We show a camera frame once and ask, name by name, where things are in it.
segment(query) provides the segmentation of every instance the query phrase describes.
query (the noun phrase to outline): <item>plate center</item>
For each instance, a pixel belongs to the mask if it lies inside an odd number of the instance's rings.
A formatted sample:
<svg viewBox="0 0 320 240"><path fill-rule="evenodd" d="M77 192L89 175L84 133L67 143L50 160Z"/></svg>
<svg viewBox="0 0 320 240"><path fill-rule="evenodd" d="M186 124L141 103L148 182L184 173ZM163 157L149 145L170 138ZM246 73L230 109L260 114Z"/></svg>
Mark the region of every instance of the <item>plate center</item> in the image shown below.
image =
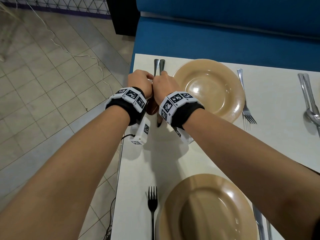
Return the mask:
<svg viewBox="0 0 320 240"><path fill-rule="evenodd" d="M241 239L239 213L230 197L211 188L193 191L179 216L184 240Z"/></svg>
<svg viewBox="0 0 320 240"><path fill-rule="evenodd" d="M211 113L218 114L229 104L229 87L211 71L193 72L184 80L183 88L197 98Z"/></svg>

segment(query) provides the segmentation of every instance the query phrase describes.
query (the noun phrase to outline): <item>white tabletop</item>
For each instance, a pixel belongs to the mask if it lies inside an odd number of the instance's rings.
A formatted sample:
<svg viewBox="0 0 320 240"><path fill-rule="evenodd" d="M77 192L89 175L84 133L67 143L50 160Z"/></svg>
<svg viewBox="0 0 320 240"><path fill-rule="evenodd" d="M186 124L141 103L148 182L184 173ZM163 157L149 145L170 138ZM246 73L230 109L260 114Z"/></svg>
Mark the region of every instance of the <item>white tabletop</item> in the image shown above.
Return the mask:
<svg viewBox="0 0 320 240"><path fill-rule="evenodd" d="M136 54L133 70L153 74L154 59L165 59L169 75L190 59ZM257 121L249 133L291 159L320 172L320 138L315 125L303 120L305 102L297 77L307 72L316 104L320 105L320 72L223 63L235 74L243 69L247 105ZM183 144L166 123L156 128L156 117L149 116L148 141L136 146L124 139L116 193L112 240L151 239L151 214L146 191L158 187L158 209L181 180L198 173L226 177L196 142ZM242 116L234 124L243 129ZM128 127L125 134L132 129ZM272 228L274 240L283 239Z"/></svg>

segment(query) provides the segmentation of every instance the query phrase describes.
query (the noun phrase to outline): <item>round dinner plate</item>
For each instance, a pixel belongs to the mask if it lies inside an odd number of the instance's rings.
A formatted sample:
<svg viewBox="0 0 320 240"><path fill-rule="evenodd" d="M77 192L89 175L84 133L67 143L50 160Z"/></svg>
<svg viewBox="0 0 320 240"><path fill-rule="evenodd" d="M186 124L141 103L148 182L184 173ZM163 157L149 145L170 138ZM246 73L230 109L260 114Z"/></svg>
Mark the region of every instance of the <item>round dinner plate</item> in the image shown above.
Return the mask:
<svg viewBox="0 0 320 240"><path fill-rule="evenodd" d="M197 98L206 110L233 123L245 104L239 78L220 62L197 59L182 65L173 75L179 86Z"/></svg>
<svg viewBox="0 0 320 240"><path fill-rule="evenodd" d="M157 240L257 239L246 197L232 182L214 174L182 180L170 192L158 221Z"/></svg>

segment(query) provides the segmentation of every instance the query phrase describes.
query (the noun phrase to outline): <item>forearm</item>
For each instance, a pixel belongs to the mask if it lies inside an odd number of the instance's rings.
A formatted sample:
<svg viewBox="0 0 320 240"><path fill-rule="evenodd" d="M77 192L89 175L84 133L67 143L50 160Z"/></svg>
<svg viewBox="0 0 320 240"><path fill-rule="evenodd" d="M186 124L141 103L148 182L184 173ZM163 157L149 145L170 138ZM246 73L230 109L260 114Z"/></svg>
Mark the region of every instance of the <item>forearm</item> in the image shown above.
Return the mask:
<svg viewBox="0 0 320 240"><path fill-rule="evenodd" d="M311 238L320 216L317 174L203 109L183 128L286 239Z"/></svg>
<svg viewBox="0 0 320 240"><path fill-rule="evenodd" d="M77 239L129 122L124 109L111 106L72 136L2 212L0 238Z"/></svg>

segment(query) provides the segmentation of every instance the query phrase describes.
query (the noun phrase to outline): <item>blue fabric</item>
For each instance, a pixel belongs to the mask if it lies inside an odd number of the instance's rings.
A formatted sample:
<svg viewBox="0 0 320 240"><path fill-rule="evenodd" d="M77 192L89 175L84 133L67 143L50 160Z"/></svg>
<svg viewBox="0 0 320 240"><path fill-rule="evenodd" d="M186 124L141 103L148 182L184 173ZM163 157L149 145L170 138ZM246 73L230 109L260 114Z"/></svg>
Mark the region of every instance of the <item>blue fabric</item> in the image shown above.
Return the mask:
<svg viewBox="0 0 320 240"><path fill-rule="evenodd" d="M320 0L137 0L139 11L320 37Z"/></svg>
<svg viewBox="0 0 320 240"><path fill-rule="evenodd" d="M320 42L140 17L135 53L320 72Z"/></svg>

